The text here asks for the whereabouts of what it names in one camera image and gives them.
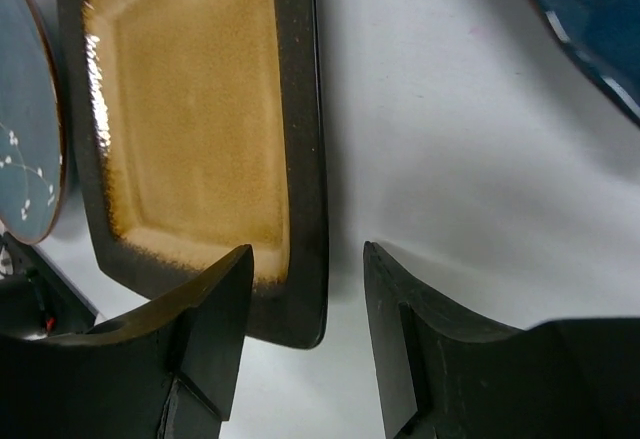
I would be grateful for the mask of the black and amber square plate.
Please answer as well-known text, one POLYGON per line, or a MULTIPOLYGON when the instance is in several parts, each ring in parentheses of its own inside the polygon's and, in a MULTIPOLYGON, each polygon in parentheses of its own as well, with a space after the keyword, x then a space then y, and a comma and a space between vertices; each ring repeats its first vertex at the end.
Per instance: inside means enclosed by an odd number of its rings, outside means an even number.
POLYGON ((154 299, 253 249, 247 332, 325 332, 316 0, 57 0, 100 270, 154 299))

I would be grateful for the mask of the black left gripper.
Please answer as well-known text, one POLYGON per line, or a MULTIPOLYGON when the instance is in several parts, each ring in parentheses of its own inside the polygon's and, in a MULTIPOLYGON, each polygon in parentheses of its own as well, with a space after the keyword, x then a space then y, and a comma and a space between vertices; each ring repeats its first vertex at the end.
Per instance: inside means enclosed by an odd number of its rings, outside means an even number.
POLYGON ((97 310, 32 246, 1 235, 1 334, 37 340, 84 333, 97 310))

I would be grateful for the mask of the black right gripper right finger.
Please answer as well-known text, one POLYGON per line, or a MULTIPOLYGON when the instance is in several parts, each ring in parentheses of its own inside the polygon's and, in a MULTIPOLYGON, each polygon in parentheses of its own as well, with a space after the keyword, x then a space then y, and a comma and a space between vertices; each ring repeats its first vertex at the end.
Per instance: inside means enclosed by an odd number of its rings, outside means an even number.
POLYGON ((438 292, 377 243, 363 262, 387 437, 638 436, 637 319, 520 330, 438 292))

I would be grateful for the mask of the blue-grey blossom round plate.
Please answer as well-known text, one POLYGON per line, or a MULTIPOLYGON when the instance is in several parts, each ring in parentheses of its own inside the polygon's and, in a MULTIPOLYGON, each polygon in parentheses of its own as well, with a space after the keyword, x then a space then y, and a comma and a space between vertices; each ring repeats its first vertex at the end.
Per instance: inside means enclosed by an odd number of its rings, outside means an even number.
POLYGON ((1 0, 1 223, 19 241, 44 240, 66 186, 64 97, 34 0, 1 0))

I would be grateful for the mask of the dark blue leaf-shaped dish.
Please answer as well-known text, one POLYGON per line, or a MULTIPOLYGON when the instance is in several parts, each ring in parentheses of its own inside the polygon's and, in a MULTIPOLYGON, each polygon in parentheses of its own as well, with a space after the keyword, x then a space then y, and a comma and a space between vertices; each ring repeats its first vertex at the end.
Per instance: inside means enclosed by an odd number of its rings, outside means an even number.
POLYGON ((639 124, 639 0, 529 0, 561 50, 639 124))

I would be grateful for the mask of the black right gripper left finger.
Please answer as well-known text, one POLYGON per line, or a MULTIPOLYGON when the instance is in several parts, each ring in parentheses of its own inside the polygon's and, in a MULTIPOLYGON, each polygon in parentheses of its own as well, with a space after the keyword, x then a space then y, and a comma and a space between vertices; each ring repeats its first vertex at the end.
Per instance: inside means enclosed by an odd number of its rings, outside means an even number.
POLYGON ((5 438, 215 438, 230 417, 253 251, 87 331, 1 339, 5 438))

